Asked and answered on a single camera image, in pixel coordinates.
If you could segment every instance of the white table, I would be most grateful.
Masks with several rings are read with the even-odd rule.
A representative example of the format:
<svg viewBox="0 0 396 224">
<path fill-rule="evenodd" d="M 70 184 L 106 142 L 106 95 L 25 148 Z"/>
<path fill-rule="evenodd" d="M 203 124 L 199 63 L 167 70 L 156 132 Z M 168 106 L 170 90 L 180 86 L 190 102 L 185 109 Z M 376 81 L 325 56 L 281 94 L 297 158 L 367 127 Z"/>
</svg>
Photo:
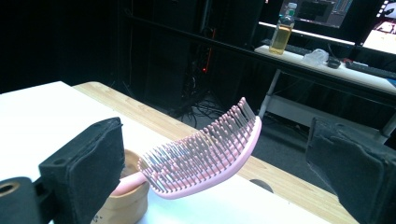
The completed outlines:
<svg viewBox="0 0 396 224">
<path fill-rule="evenodd" d="M 126 148 L 141 154 L 169 140 L 62 82 L 0 95 L 0 180 L 39 178 L 38 164 L 91 124 L 120 117 Z M 235 175 L 190 197 L 167 201 L 150 191 L 139 223 L 325 223 Z"/>
<path fill-rule="evenodd" d="M 385 78 L 375 77 L 364 74 L 362 72 L 347 69 L 343 63 L 341 63 L 340 67 L 337 69 L 330 68 L 326 64 L 315 67 L 303 63 L 304 56 L 295 53 L 285 51 L 282 55 L 275 55 L 273 53 L 270 53 L 269 47 L 265 45 L 256 48 L 255 51 L 271 58 L 303 66 L 311 70 L 318 71 L 320 73 L 325 73 L 328 76 L 334 78 L 343 79 L 345 82 L 349 82 L 356 86 L 362 86 L 364 88 L 382 91 L 387 93 L 389 97 L 396 98 L 396 87 L 394 87 Z M 274 88 L 281 73 L 282 68 L 277 68 L 270 89 L 268 90 L 264 100 L 262 101 L 259 112 L 259 116 L 261 118 L 264 113 L 268 111 L 277 114 L 283 118 L 299 122 L 307 127 L 311 125 L 311 120 L 313 117 L 328 118 L 337 122 L 345 123 L 348 126 L 355 127 L 357 130 L 361 131 L 361 133 L 373 138 L 375 141 L 378 141 L 380 143 L 385 143 L 393 130 L 395 130 L 396 128 L 396 113 L 392 116 L 392 118 L 390 118 L 389 122 L 381 130 L 377 130 L 358 124 L 356 122 L 352 122 L 350 120 L 341 119 L 329 113 L 325 113 L 312 107 L 301 105 L 283 97 L 274 95 Z"/>
</svg>

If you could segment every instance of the black monitor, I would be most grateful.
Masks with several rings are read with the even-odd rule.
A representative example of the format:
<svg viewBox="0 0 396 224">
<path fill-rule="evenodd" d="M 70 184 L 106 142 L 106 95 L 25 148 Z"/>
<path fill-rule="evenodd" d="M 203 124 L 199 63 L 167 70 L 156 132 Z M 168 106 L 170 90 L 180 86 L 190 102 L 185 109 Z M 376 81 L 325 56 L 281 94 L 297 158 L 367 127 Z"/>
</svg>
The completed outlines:
<svg viewBox="0 0 396 224">
<path fill-rule="evenodd" d="M 359 46 L 396 54 L 396 0 L 382 0 L 373 11 Z"/>
<path fill-rule="evenodd" d="M 275 27 L 286 5 L 296 3 L 293 34 L 340 45 L 355 46 L 361 40 L 368 15 L 377 1 L 371 0 L 284 0 L 268 1 L 260 25 Z"/>
</svg>

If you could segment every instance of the desk leg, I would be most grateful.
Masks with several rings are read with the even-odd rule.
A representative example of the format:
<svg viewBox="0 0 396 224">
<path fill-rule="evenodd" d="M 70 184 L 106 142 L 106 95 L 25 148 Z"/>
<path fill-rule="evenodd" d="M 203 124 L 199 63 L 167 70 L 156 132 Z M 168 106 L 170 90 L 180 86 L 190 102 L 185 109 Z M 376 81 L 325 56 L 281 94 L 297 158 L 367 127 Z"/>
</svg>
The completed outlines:
<svg viewBox="0 0 396 224">
<path fill-rule="evenodd" d="M 267 110 L 267 106 L 268 106 L 268 104 L 271 101 L 271 97 L 272 97 L 272 95 L 274 93 L 275 85 L 277 83 L 277 80 L 279 79 L 279 75 L 280 75 L 281 72 L 282 71 L 280 69 L 276 69 L 274 78 L 273 78 L 273 80 L 271 82 L 270 89 L 268 90 L 267 94 L 265 95 L 264 100 L 262 101 L 262 106 L 260 107 L 260 112 L 259 112 L 259 117 L 260 117 L 261 120 L 262 120 L 262 117 L 264 117 L 265 111 Z"/>
<path fill-rule="evenodd" d="M 396 113 L 390 118 L 388 123 L 382 130 L 379 130 L 378 134 L 375 136 L 375 141 L 384 144 L 389 138 L 392 132 L 396 128 Z"/>
</svg>

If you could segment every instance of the black foam pad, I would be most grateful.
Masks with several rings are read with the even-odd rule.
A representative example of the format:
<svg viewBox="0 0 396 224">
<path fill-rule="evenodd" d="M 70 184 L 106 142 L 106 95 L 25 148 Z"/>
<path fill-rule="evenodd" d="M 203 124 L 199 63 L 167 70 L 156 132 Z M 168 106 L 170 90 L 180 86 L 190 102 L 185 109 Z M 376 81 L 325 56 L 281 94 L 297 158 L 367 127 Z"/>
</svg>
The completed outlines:
<svg viewBox="0 0 396 224">
<path fill-rule="evenodd" d="M 91 223 L 120 183 L 124 147 L 119 118 L 94 123 L 39 165 L 59 205 L 55 223 Z"/>
<path fill-rule="evenodd" d="M 306 160 L 359 223 L 396 223 L 396 151 L 346 125 L 312 121 Z"/>
</svg>

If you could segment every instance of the pink hairbrush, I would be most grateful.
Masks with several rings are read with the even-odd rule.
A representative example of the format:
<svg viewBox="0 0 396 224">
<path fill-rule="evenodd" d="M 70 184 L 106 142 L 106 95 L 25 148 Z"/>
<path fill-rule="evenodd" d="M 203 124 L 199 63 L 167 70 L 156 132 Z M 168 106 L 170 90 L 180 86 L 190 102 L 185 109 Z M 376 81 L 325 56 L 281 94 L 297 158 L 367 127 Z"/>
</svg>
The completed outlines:
<svg viewBox="0 0 396 224">
<path fill-rule="evenodd" d="M 146 181 L 165 199 L 209 189 L 239 171 L 261 129 L 262 121 L 242 98 L 203 130 L 147 152 L 139 159 L 140 172 L 121 179 L 111 195 L 125 194 Z"/>
</svg>

